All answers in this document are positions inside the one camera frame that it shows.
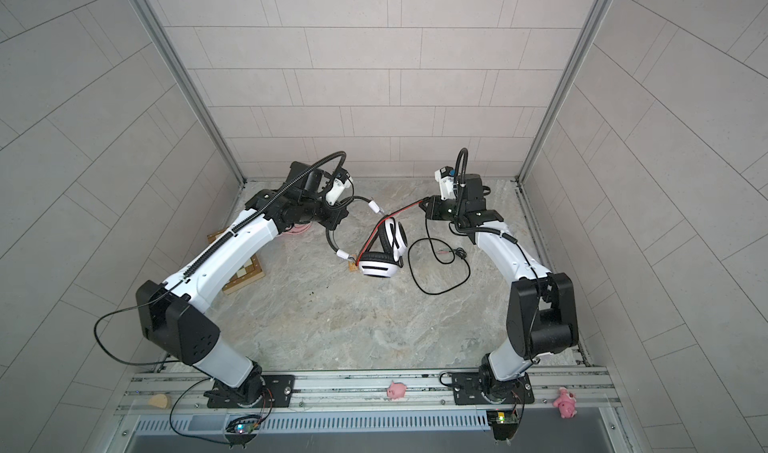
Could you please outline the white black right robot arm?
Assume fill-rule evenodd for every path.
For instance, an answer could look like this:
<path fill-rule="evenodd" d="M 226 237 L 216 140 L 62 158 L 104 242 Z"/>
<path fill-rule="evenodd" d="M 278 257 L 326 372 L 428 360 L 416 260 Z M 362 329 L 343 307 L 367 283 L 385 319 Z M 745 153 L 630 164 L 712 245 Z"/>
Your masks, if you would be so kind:
<path fill-rule="evenodd" d="M 542 354 L 558 354 L 579 340 L 574 285 L 565 273 L 553 273 L 530 255 L 512 235 L 503 217 L 486 207 L 487 188 L 469 174 L 469 152 L 459 151 L 455 164 L 435 178 L 440 194 L 423 207 L 428 220 L 445 221 L 449 230 L 482 250 L 509 284 L 507 339 L 486 354 L 479 367 L 479 389 L 492 403 L 519 394 L 527 370 Z"/>

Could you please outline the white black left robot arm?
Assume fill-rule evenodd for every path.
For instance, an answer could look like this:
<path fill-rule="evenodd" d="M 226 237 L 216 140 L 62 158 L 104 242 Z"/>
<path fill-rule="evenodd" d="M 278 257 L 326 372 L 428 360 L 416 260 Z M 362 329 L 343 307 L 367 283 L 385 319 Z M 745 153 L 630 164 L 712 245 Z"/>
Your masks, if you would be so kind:
<path fill-rule="evenodd" d="M 144 338 L 214 381 L 214 406 L 250 407 L 266 395 L 262 369 L 236 351 L 206 312 L 225 284 L 256 252 L 296 225 L 337 225 L 336 203 L 346 154 L 338 151 L 312 165 L 295 162 L 276 191 L 249 199 L 235 222 L 194 260 L 161 283 L 145 282 L 135 310 Z"/>

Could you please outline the white black headphones with cable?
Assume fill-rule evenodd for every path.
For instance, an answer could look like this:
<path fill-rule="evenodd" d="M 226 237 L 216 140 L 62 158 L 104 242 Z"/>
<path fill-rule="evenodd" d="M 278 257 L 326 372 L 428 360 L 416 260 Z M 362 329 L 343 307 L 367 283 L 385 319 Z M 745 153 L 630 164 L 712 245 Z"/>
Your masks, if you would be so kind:
<path fill-rule="evenodd" d="M 337 245 L 331 230 L 325 232 L 326 241 L 337 257 L 354 265 L 363 275 L 373 278 L 391 278 L 404 267 L 406 256 L 410 252 L 405 229 L 397 220 L 397 215 L 415 206 L 421 206 L 427 198 L 414 201 L 389 214 L 385 213 L 372 199 L 359 195 L 350 198 L 350 202 L 355 200 L 366 202 L 374 213 L 381 215 L 380 221 L 372 229 L 362 250 L 357 256 L 347 253 Z"/>

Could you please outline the pink headphones with cable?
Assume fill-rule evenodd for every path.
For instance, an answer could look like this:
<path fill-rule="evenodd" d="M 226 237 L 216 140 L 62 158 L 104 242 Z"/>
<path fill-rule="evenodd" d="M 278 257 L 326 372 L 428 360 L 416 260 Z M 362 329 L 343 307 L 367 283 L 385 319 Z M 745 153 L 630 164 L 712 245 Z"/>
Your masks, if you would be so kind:
<path fill-rule="evenodd" d="M 307 232 L 311 228 L 312 224 L 297 224 L 289 228 L 284 232 L 285 235 L 300 235 Z"/>

